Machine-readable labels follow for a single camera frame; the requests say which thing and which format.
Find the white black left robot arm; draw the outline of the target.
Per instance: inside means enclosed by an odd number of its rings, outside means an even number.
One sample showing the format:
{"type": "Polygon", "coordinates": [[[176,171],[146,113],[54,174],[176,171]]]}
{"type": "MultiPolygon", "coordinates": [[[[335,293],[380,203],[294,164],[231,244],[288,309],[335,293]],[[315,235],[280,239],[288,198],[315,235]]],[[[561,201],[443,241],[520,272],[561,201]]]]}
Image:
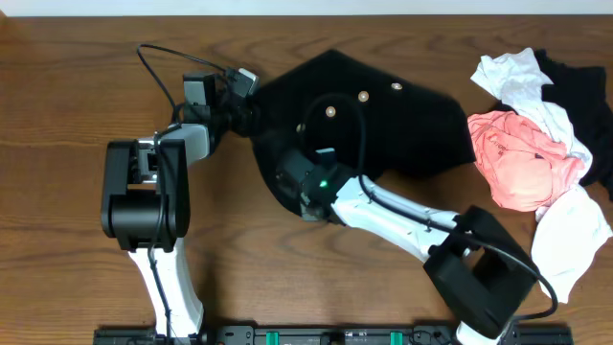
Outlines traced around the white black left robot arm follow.
{"type": "Polygon", "coordinates": [[[106,148],[101,222],[105,235],[139,269],[155,312],[151,331],[97,336],[110,344],[198,344],[204,307],[193,287],[185,237],[191,203],[188,168],[212,155],[228,130],[244,134],[255,122],[245,101],[260,79],[239,68],[183,77],[185,101],[167,128],[106,148]]]}

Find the black sparkly cardigan pearl buttons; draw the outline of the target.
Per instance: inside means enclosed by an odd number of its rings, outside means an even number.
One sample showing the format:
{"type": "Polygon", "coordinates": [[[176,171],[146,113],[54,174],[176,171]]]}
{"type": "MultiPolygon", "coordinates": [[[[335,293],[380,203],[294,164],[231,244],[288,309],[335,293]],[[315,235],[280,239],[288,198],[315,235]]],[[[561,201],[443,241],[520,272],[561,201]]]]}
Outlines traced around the black sparkly cardigan pearl buttons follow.
{"type": "Polygon", "coordinates": [[[443,93],[380,71],[336,50],[299,65],[258,90],[253,152],[273,196],[301,212],[299,193],[280,184],[288,149],[306,155],[332,148],[339,163],[378,179],[387,170],[413,178],[472,163],[466,115],[443,93]]]}

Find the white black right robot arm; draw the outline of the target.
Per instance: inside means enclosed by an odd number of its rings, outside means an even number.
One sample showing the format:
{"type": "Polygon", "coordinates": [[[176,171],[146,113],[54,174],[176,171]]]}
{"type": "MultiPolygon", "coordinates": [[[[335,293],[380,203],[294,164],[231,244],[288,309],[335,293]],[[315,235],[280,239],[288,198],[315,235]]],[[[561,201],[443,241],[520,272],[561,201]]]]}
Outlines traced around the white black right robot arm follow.
{"type": "Polygon", "coordinates": [[[462,214],[428,208],[378,187],[365,175],[300,151],[284,152],[274,183],[297,204],[305,220],[324,220],[365,230],[417,258],[438,293],[459,319],[462,344],[495,344],[536,282],[526,252],[487,211],[462,214]]]}

